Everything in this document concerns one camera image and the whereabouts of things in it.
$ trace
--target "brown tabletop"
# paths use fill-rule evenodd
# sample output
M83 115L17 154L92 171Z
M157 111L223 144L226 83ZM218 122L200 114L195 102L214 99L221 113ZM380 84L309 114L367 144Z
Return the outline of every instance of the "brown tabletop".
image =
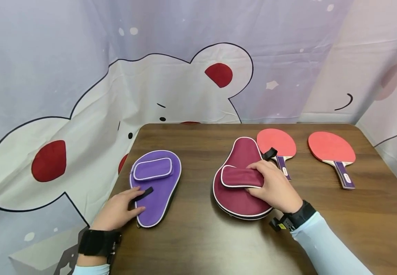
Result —
M211 197L214 174L240 136L256 138L265 128L293 137L297 154L288 160L292 185L326 219L335 234L376 275L397 275L397 179L361 131L347 124L210 125L149 124L138 133L111 195L129 189L128 173L138 157L171 150L183 168L164 220L154 228L123 228L112 274L316 274L288 231L225 214ZM347 171L356 189L343 190L332 166L307 146L314 131L330 131L354 148Z

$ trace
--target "table tennis paddle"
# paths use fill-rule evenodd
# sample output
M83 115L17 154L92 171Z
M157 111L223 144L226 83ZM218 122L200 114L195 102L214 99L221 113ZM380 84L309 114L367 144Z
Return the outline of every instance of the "table tennis paddle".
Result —
M288 180L291 180L288 174L285 161L291 159L296 154L296 144L292 137L286 132L278 129L264 129L256 135L256 143L261 153L266 153L271 147L275 148L278 153L273 160L276 161L278 168L284 173Z
M317 131L308 137L308 147L318 160L334 166L343 189L355 189L345 166L356 160L356 154L345 139L326 131Z

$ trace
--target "arm sleeve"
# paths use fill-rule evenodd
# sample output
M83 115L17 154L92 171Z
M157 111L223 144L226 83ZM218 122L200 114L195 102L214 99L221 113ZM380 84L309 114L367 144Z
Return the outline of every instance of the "arm sleeve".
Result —
M319 212L291 235L308 254L319 275L372 274L331 231Z
M75 266L73 275L108 275L110 273L110 265L98 266Z

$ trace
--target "fabric backdrop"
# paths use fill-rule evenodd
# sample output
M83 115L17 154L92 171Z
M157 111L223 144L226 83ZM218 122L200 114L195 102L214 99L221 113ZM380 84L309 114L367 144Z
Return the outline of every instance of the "fabric backdrop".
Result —
M235 2L0 0L0 274L71 274L147 123L361 118L397 174L397 2Z

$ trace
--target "paddle handle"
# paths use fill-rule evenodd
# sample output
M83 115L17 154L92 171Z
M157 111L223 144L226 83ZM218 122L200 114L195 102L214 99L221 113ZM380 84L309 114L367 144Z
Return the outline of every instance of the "paddle handle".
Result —
M345 170L345 165L343 162L334 162L334 166L336 168L337 174L340 177L340 182L342 183L343 189L355 189L353 181L350 176L347 174Z
M282 171L285 177L290 181L292 180L290 175L288 174L287 167L285 167L285 158L283 156L276 156L276 164L278 168Z

